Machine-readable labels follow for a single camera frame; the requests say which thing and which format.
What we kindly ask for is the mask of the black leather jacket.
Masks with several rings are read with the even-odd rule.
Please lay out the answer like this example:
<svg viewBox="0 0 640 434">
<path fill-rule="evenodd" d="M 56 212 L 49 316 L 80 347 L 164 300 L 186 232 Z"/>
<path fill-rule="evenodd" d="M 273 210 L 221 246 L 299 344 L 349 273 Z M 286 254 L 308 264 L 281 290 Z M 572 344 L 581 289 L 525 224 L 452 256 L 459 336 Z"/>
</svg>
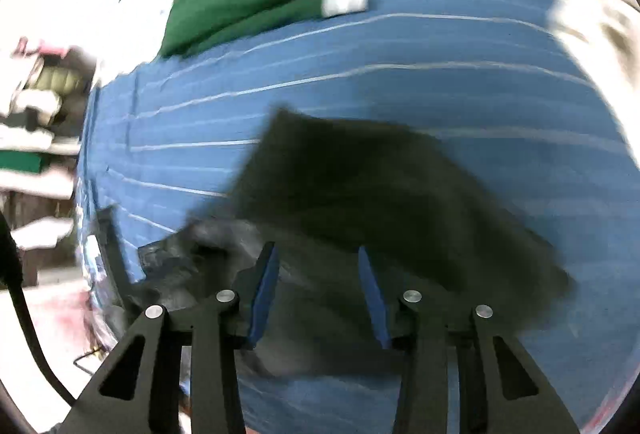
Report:
<svg viewBox="0 0 640 434">
<path fill-rule="evenodd" d="M 523 328 L 567 295 L 552 246 L 403 126 L 271 116 L 229 198 L 144 246 L 138 304 L 173 310 L 228 288 L 273 242 L 280 270 L 266 332 L 241 369 L 262 376 L 389 374 L 373 336 L 357 254 L 416 276 L 450 308 L 486 303 Z"/>
</svg>

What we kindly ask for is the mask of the clothes rack with garments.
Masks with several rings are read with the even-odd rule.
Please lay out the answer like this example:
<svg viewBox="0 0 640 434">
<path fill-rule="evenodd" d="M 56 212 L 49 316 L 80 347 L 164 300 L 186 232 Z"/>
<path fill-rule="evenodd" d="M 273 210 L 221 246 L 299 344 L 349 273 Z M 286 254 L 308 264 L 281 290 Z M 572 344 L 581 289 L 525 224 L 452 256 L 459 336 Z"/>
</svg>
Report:
<svg viewBox="0 0 640 434">
<path fill-rule="evenodd" d="M 24 285 L 70 264 L 73 198 L 96 62 L 76 46 L 22 36 L 1 58 L 1 212 Z"/>
</svg>

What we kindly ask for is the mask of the blue striped plaid bedsheet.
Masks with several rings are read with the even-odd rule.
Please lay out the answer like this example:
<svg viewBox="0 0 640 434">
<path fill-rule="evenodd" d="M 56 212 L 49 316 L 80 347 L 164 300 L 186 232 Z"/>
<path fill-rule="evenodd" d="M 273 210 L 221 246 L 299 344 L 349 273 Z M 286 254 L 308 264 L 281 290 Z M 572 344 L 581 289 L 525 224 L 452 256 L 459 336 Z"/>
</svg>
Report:
<svg viewBox="0 0 640 434">
<path fill-rule="evenodd" d="M 524 345 L 597 431 L 639 365 L 639 171 L 605 101 L 555 41 L 557 0 L 371 0 L 188 58 L 89 99 L 76 200 L 137 250 L 221 202 L 269 110 L 393 121 L 438 138 L 560 252 L 575 297 Z"/>
</svg>

